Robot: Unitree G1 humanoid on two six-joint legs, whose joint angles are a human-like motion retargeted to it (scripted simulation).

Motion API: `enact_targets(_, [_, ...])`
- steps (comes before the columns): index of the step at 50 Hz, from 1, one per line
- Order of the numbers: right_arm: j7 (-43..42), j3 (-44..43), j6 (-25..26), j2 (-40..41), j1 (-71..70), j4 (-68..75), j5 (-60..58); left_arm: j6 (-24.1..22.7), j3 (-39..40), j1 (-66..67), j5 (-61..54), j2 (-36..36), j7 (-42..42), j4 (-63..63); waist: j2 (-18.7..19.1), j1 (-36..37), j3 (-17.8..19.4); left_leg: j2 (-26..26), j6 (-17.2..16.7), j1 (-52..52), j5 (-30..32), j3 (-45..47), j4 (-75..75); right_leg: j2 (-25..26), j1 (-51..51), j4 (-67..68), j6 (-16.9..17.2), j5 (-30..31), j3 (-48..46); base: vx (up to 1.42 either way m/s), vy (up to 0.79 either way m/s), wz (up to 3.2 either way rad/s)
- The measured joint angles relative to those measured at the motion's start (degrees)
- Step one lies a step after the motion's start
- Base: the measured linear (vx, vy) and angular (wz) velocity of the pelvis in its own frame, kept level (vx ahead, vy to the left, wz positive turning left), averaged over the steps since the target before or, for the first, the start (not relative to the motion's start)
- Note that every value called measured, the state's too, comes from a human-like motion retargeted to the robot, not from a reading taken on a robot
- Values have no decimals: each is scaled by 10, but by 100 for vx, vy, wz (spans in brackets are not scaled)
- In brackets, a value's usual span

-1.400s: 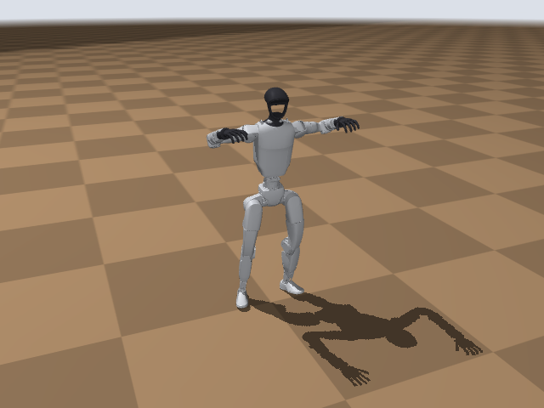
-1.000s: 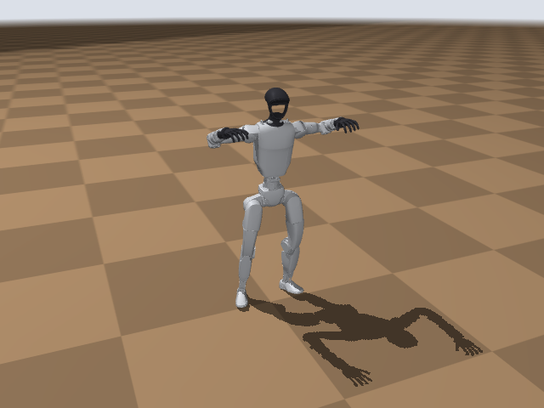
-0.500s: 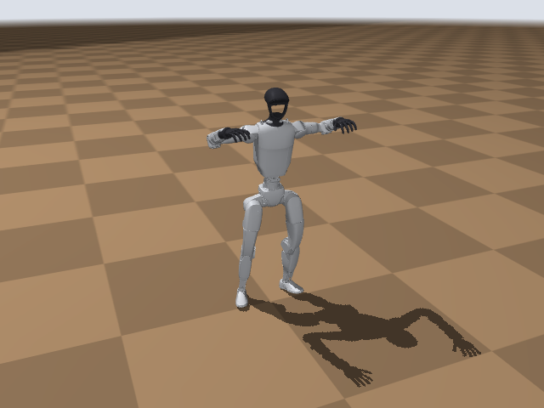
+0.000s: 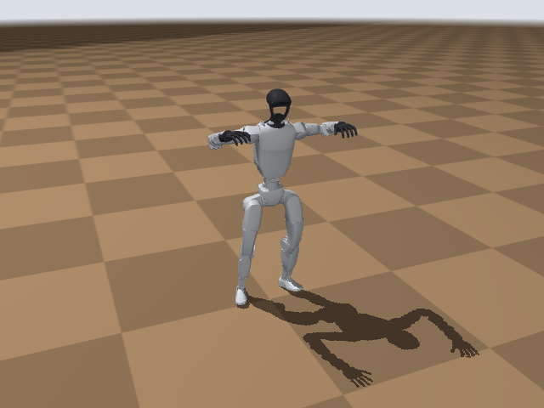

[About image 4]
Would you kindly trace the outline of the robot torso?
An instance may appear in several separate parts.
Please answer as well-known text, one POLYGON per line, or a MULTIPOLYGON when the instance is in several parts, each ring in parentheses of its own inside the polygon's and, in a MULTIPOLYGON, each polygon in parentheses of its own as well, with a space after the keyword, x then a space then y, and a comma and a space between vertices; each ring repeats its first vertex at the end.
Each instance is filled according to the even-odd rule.
POLYGON ((284 201, 284 188, 280 178, 286 174, 292 160, 292 152, 296 139, 296 130, 289 121, 282 128, 273 128, 261 121, 260 134, 253 143, 253 160, 263 176, 263 183, 258 185, 258 193, 262 196, 262 207, 273 207, 284 201))

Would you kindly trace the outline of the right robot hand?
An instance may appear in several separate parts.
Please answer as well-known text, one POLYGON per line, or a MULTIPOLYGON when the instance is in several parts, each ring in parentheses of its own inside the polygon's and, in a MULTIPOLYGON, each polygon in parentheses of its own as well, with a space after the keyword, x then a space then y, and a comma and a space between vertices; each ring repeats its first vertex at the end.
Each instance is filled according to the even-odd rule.
POLYGON ((220 142, 230 142, 231 140, 233 140, 235 142, 235 145, 237 146, 237 141, 235 138, 237 138, 241 145, 243 145, 242 143, 242 140, 240 137, 242 137, 245 141, 245 143, 247 144, 247 139, 246 137, 248 138, 248 140, 251 142, 251 139, 250 139, 250 134, 247 133, 247 132, 241 132, 241 131, 230 131, 230 130, 226 130, 223 132, 223 134, 219 135, 218 138, 220 140, 220 142))

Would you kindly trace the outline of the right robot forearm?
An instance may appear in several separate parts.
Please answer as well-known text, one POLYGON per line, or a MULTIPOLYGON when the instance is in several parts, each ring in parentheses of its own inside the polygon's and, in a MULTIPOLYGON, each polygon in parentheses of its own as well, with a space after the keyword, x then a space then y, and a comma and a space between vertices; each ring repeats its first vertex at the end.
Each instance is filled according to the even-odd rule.
MULTIPOLYGON (((226 131, 226 130, 225 130, 226 131)), ((223 131, 224 132, 224 131, 223 131)), ((220 145, 223 145, 225 143, 228 143, 228 142, 220 142, 218 136, 223 134, 223 132, 221 133, 214 133, 214 134, 211 134, 208 136, 209 138, 209 143, 214 146, 214 147, 217 147, 217 146, 220 146, 220 145)))

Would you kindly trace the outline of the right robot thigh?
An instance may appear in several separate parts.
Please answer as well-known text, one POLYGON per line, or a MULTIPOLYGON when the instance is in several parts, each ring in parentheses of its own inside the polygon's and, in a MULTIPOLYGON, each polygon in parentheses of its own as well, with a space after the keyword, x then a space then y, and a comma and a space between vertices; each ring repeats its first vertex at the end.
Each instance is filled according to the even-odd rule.
POLYGON ((254 244, 262 218, 262 196, 259 193, 248 196, 242 204, 245 213, 242 220, 241 256, 254 258, 254 244))

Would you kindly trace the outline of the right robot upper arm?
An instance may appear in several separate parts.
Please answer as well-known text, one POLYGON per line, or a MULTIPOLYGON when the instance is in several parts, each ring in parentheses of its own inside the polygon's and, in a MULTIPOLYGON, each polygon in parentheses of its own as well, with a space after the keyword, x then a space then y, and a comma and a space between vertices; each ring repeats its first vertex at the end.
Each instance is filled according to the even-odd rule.
MULTIPOLYGON (((259 131, 259 126, 245 126, 245 127, 242 127, 241 129, 237 129, 235 131, 241 131, 241 132, 247 132, 249 133, 251 136, 250 136, 250 139, 251 139, 251 142, 248 140, 248 138, 246 137, 246 140, 247 140, 247 143, 248 144, 253 144, 256 142, 256 140, 258 139, 258 136, 260 134, 260 131, 259 131)), ((232 131, 231 131, 232 132, 232 131)), ((245 142, 244 139, 242 137, 240 137, 242 142, 245 142)), ((240 143, 240 141, 235 138, 237 143, 240 143)), ((220 146, 217 146, 217 147, 214 147, 212 146, 210 143, 209 143, 209 138, 207 138, 207 141, 208 141, 208 145, 209 145, 209 148, 210 149, 213 149, 213 150, 216 150, 216 149, 219 149, 219 148, 222 148, 221 145, 220 146)), ((233 140, 231 140, 230 142, 228 143, 225 143, 224 145, 230 145, 230 144, 234 144, 235 142, 233 140)))

